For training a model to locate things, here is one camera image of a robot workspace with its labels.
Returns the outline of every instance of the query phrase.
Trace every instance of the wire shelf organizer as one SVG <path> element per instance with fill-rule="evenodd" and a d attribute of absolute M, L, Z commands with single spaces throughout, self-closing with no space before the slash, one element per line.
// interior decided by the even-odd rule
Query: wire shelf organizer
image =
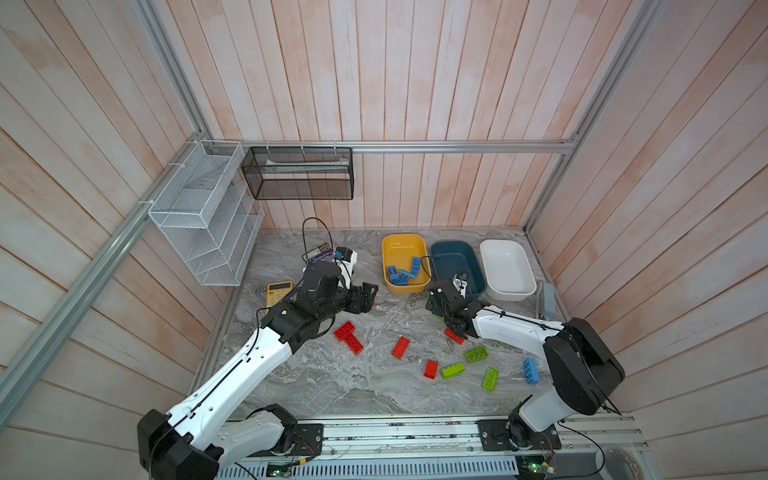
<path fill-rule="evenodd" d="M 258 200 L 352 200 L 348 147 L 251 147 L 243 175 Z"/>
<path fill-rule="evenodd" d="M 198 142 L 150 208 L 201 285 L 240 284 L 264 219 L 261 202 L 251 213 L 247 183 L 231 184 L 243 157 L 239 142 Z"/>

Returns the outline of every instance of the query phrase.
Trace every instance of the vent grille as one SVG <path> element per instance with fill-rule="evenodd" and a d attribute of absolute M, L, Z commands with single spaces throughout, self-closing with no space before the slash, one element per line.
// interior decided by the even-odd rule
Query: vent grille
<path fill-rule="evenodd" d="M 257 478 L 266 478 L 266 462 L 241 462 Z M 366 480 L 426 480 L 429 478 L 466 478 L 483 475 L 505 476 L 518 474 L 515 457 L 493 455 L 480 458 L 382 458 L 350 460 L 314 460 L 293 467 L 294 478 L 307 480 L 334 480 L 364 478 Z M 226 467 L 216 478 L 251 478 L 237 465 Z"/>

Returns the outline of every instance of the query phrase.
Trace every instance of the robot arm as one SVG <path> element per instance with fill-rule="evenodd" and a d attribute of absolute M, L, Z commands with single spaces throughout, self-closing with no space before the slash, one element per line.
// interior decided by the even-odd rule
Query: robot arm
<path fill-rule="evenodd" d="M 543 322 L 469 302 L 450 280 L 429 291 L 426 309 L 460 337 L 493 339 L 546 359 L 552 385 L 521 402 L 509 416 L 510 447 L 534 445 L 536 434 L 574 413 L 593 415 L 624 380 L 624 369 L 583 319 Z"/>
<path fill-rule="evenodd" d="M 371 310 L 379 287 L 353 286 L 357 254 L 343 247 L 337 252 L 335 263 L 308 266 L 296 288 L 270 308 L 240 351 L 197 391 L 167 414 L 152 410 L 139 421 L 139 458 L 152 478 L 213 478 L 219 468 L 253 452 L 291 447 L 296 419 L 278 405 L 222 426 L 270 372 L 307 340 L 324 334 L 319 333 L 323 321 L 342 311 Z"/>

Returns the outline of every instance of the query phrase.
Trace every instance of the yellow calculator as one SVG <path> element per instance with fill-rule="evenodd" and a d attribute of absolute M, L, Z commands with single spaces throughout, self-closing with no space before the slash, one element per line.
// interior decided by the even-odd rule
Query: yellow calculator
<path fill-rule="evenodd" d="M 267 285 L 266 306 L 275 306 L 292 288 L 293 282 L 278 282 Z"/>

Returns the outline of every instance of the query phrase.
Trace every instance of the wires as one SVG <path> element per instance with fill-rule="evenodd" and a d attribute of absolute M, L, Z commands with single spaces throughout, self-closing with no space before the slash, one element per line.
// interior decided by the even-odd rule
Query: wires
<path fill-rule="evenodd" d="M 259 480 L 259 479 L 258 479 L 258 478 L 257 478 L 257 477 L 256 477 L 256 476 L 253 474 L 253 473 L 251 473 L 251 472 L 250 472 L 250 470 L 249 470 L 248 468 L 245 468 L 245 467 L 243 467 L 241 464 L 239 464 L 239 463 L 237 463 L 237 462 L 235 462 L 235 465 L 237 465 L 238 467 L 240 467 L 240 468 L 242 468 L 243 470 L 245 470 L 245 472 L 246 472 L 248 475 L 250 475 L 250 476 L 251 476 L 251 478 L 255 478 L 256 480 Z"/>
<path fill-rule="evenodd" d="M 506 312 L 497 312 L 496 310 L 491 310 L 491 309 L 485 308 L 485 307 L 481 308 L 480 310 L 485 310 L 486 312 L 495 313 L 498 316 L 508 316 L 509 318 L 513 318 L 513 319 L 517 319 L 517 320 L 522 320 L 523 322 L 533 323 L 534 325 L 539 326 L 539 327 L 541 327 L 544 330 L 549 329 L 549 330 L 554 330 L 555 332 L 561 332 L 562 331 L 561 329 L 556 329 L 556 328 L 554 328 L 552 326 L 547 325 L 546 323 L 535 322 L 534 320 L 529 320 L 529 319 L 524 318 L 522 316 L 510 315 L 510 314 L 508 314 Z"/>
<path fill-rule="evenodd" d="M 160 442 L 162 442 L 166 435 L 174 431 L 176 427 L 178 427 L 179 424 L 181 424 L 186 419 L 187 419 L 187 415 L 185 415 L 184 417 L 181 418 L 181 420 L 176 422 L 176 425 L 172 426 L 170 430 L 166 430 L 163 435 L 160 435 L 160 438 L 157 439 L 157 441 L 154 443 L 154 446 L 149 451 L 149 465 L 147 465 L 147 473 L 149 474 L 149 480 L 152 480 L 152 462 L 154 460 L 154 453 L 157 450 L 157 447 L 160 445 Z"/>
<path fill-rule="evenodd" d="M 571 430 L 573 433 L 577 433 L 577 434 L 581 435 L 582 437 L 586 438 L 587 440 L 589 440 L 590 442 L 594 443 L 595 446 L 597 446 L 600 449 L 601 456 L 603 457 L 603 462 L 601 463 L 600 467 L 598 467 L 598 469 L 595 470 L 594 472 L 589 472 L 589 473 L 584 474 L 584 475 L 563 475 L 561 477 L 548 478 L 548 480 L 560 480 L 561 478 L 585 478 L 585 477 L 591 477 L 592 475 L 600 473 L 600 470 L 602 470 L 603 467 L 605 466 L 605 452 L 603 452 L 603 447 L 601 447 L 600 444 L 598 444 L 593 439 L 590 439 L 589 437 L 587 437 L 585 434 L 583 434 L 583 433 L 581 433 L 581 432 L 579 432 L 577 430 L 573 430 L 571 427 L 567 427 L 567 426 L 563 425 L 563 421 L 562 420 L 560 422 L 558 422 L 558 425 L 560 425 L 564 429 Z"/>
<path fill-rule="evenodd" d="M 451 264 L 450 264 L 450 263 L 446 262 L 446 261 L 445 261 L 445 260 L 443 260 L 442 258 L 440 258 L 440 257 L 433 257 L 432 255 L 425 255 L 425 256 L 421 257 L 421 259 L 420 259 L 420 260 L 423 262 L 425 258 L 431 258 L 431 259 L 433 259 L 433 260 L 440 260 L 441 262 L 443 262 L 443 263 L 445 264 L 445 266 L 446 266 L 446 267 L 448 267 L 449 269 L 451 269 L 451 271 L 453 272 L 453 274 L 454 274 L 454 275 L 458 276 L 458 272 L 456 271 L 456 269 L 455 269 L 455 268 L 453 268 L 453 267 L 451 266 Z M 426 269 L 424 270 L 424 273 L 426 273 L 426 274 L 427 274 L 427 276 L 429 277 L 429 279 L 432 281 L 432 283 L 434 283 L 434 284 L 435 284 L 435 286 L 437 286 L 437 282 L 435 282 L 435 279 L 433 279 L 433 278 L 432 278 L 432 275 L 430 275 L 430 274 L 429 274 L 429 272 L 427 272 L 427 271 L 426 271 Z M 467 293 L 470 293 L 470 294 L 472 294 L 471 290 L 472 290 L 472 289 L 471 289 L 471 288 L 469 288 L 469 281 L 468 281 L 468 282 L 467 282 Z"/>
<path fill-rule="evenodd" d="M 333 237 L 331 237 L 331 230 L 328 229 L 328 226 L 326 225 L 326 223 L 323 222 L 321 219 L 319 219 L 317 217 L 307 217 L 301 223 L 301 240 L 304 242 L 304 255 L 307 255 L 310 252 L 309 250 L 306 249 L 306 234 L 304 233 L 304 227 L 306 226 L 306 222 L 308 220 L 317 220 L 317 221 L 319 221 L 320 223 L 323 224 L 323 226 L 326 228 L 326 232 L 328 232 L 328 240 L 329 240 L 329 242 L 331 244 L 331 250 L 335 250 L 333 248 Z"/>
<path fill-rule="evenodd" d="M 261 332 L 261 319 L 259 318 L 259 312 L 261 312 L 262 310 L 269 310 L 269 308 L 268 307 L 259 308 L 256 311 L 256 338 L 253 340 L 253 345 L 250 346 L 250 348 L 248 349 L 248 353 L 246 353 L 245 356 L 250 355 L 250 353 L 253 351 L 253 348 L 256 346 L 256 343 L 259 341 L 259 332 Z"/>

